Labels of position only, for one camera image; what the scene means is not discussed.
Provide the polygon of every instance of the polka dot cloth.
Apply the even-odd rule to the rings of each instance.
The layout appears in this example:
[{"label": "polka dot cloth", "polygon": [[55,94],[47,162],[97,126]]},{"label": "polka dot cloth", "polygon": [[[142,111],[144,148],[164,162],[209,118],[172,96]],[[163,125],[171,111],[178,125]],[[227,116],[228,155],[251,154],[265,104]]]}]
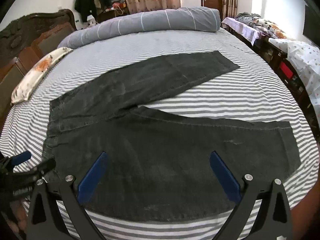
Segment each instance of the polka dot cloth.
[{"label": "polka dot cloth", "polygon": [[288,53],[288,60],[306,87],[320,124],[320,50],[301,41],[269,39],[269,42]]}]

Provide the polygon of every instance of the black jeans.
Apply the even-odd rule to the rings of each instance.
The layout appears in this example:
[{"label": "black jeans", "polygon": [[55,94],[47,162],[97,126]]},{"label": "black jeans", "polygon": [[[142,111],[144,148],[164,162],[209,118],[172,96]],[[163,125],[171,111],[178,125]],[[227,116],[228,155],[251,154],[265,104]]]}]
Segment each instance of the black jeans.
[{"label": "black jeans", "polygon": [[300,165],[290,124],[188,118],[139,105],[232,68],[212,52],[162,56],[106,73],[51,102],[44,156],[56,158],[63,178],[80,176],[107,152],[108,170],[84,205],[107,216],[168,222],[230,210],[210,153],[216,150],[238,174],[285,180]]}]

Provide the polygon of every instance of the mattress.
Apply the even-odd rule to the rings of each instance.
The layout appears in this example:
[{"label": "mattress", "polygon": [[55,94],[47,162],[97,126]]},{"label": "mattress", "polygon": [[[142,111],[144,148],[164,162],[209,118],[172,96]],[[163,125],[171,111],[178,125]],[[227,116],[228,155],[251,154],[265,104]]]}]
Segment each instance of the mattress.
[{"label": "mattress", "polygon": [[[41,162],[51,100],[111,69],[150,57],[215,50],[240,68],[147,107],[188,117],[289,121],[301,160],[301,166],[284,182],[293,208],[317,180],[318,149],[313,134],[292,95],[267,63],[223,29],[216,33],[182,30],[133,33],[75,49],[50,71],[30,101],[12,107],[0,138],[0,150],[6,156],[31,151],[31,160],[15,168],[27,171]],[[78,236],[63,203],[58,205],[68,230]],[[259,205],[257,201],[240,238],[249,233]],[[230,212],[184,223],[140,223],[88,214],[107,239],[196,240],[212,239]]]}]

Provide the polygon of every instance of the silver screw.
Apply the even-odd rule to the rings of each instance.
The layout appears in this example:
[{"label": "silver screw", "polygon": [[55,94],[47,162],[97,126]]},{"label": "silver screw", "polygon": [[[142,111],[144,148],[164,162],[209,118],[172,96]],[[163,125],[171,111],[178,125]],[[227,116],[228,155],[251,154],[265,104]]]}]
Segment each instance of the silver screw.
[{"label": "silver screw", "polygon": [[73,176],[72,175],[66,176],[66,181],[72,181],[72,180],[73,180]]},{"label": "silver screw", "polygon": [[43,179],[38,179],[37,180],[37,185],[41,185],[43,183]]},{"label": "silver screw", "polygon": [[244,176],[244,178],[246,179],[246,180],[253,180],[253,177],[252,177],[252,175],[251,174],[246,174],[245,176]]},{"label": "silver screw", "polygon": [[275,179],[275,183],[278,184],[278,185],[281,185],[281,180]]}]

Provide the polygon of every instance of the gray striped quilt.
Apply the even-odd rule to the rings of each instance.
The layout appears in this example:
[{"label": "gray striped quilt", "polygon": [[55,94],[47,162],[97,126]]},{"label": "gray striped quilt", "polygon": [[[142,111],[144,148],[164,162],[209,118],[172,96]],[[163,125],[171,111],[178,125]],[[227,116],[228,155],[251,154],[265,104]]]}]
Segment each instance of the gray striped quilt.
[{"label": "gray striped quilt", "polygon": [[[50,100],[111,69],[150,57],[214,50],[240,68],[147,106],[188,117],[289,121],[301,159],[301,166],[284,183],[293,208],[317,180],[316,142],[302,111],[281,80],[257,54],[223,29],[216,33],[178,30],[133,33],[74,50],[51,70],[30,101],[13,106],[1,135],[0,150],[7,156],[30,150],[31,160],[16,168],[16,171],[26,171],[41,161]],[[68,230],[78,236],[63,203],[58,205]],[[241,238],[249,233],[259,205],[257,201]],[[200,240],[212,239],[230,212],[184,223],[137,223],[88,214],[107,239]]]}]

